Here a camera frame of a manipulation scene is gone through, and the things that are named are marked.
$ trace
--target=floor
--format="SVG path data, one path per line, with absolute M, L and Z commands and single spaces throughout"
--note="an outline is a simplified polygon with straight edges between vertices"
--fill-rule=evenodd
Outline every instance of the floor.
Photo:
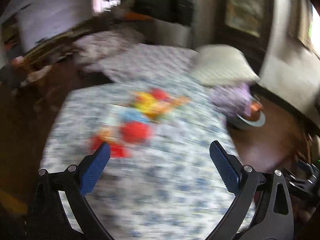
M 16 214 L 26 212 L 46 138 L 68 92 L 109 82 L 102 74 L 81 78 L 71 58 L 56 64 L 49 80 L 60 86 L 52 100 L 55 107 L 43 106 L 38 113 L 34 110 L 34 91 L 25 90 L 15 99 L 0 85 L 0 200 Z M 252 131 L 229 128 L 229 132 L 243 163 L 266 172 L 290 165 L 295 150 L 303 148 L 303 137 L 293 116 L 264 98 L 261 102 L 266 115 L 263 127 Z

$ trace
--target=pink object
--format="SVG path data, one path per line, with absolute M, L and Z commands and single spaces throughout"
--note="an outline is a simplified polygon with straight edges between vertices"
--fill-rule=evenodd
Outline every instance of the pink object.
M 142 122 L 129 122 L 120 129 L 122 139 L 127 143 L 140 143 L 151 135 L 150 126 Z
M 150 92 L 150 94 L 157 100 L 164 101 L 166 100 L 169 96 L 166 92 L 164 92 L 160 88 L 153 88 Z

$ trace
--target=table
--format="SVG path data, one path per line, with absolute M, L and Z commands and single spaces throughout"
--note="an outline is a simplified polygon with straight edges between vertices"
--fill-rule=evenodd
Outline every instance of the table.
M 41 167 L 58 172 L 78 164 L 89 154 L 89 138 L 108 105 L 128 103 L 131 92 L 150 87 L 191 101 L 154 127 L 148 142 L 130 148 L 130 174 L 112 176 L 108 163 L 86 199 L 115 239 L 205 239 L 234 199 L 210 159 L 209 145 L 218 140 L 228 153 L 237 152 L 225 116 L 212 110 L 204 88 L 187 75 L 73 91 L 52 128 Z M 63 196 L 62 201 L 76 228 Z M 252 204 L 242 227 L 253 214 Z

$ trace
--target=metal screw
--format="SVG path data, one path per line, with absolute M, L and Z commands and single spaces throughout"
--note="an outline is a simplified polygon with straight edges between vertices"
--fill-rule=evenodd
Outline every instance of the metal screw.
M 77 166 L 75 166 L 75 165 L 71 165 L 71 166 L 68 167 L 68 171 L 70 171 L 70 172 L 73 172 L 76 169 L 77 169 Z
M 279 171 L 279 170 L 275 170 L 275 174 L 276 174 L 277 176 L 281 176 L 281 175 L 282 175 L 281 171 Z
M 43 175 L 45 174 L 45 172 L 46 172 L 46 170 L 45 170 L 45 169 L 42 169 L 42 170 L 39 170 L 39 173 L 38 173 L 38 174 L 39 174 L 40 176 L 43 176 Z
M 251 172 L 251 171 L 252 171 L 252 167 L 249 166 L 249 165 L 246 165 L 246 166 L 244 166 L 243 168 L 244 168 L 244 170 L 247 171 L 247 172 Z

